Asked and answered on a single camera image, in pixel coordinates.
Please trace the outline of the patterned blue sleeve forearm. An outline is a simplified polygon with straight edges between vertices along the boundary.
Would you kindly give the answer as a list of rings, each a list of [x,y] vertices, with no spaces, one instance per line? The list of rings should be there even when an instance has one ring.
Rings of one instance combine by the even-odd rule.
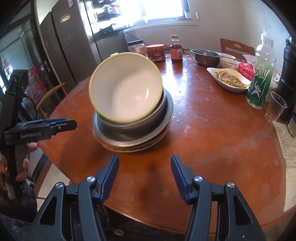
[[[8,192],[1,188],[1,240],[25,240],[36,215],[34,188],[27,182],[20,199],[10,200]]]

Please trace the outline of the person's left hand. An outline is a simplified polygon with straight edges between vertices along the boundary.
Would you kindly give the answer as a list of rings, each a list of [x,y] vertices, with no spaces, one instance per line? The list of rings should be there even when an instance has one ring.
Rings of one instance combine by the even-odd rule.
[[[26,148],[26,153],[24,155],[24,159],[22,162],[22,171],[21,173],[18,173],[17,177],[16,177],[16,181],[21,182],[21,181],[25,181],[26,177],[27,177],[27,169],[29,167],[29,154],[36,151],[39,147],[39,143],[29,143],[27,144],[27,148]],[[1,156],[1,174],[6,173],[8,171],[8,166],[7,164],[4,162],[4,158]]]

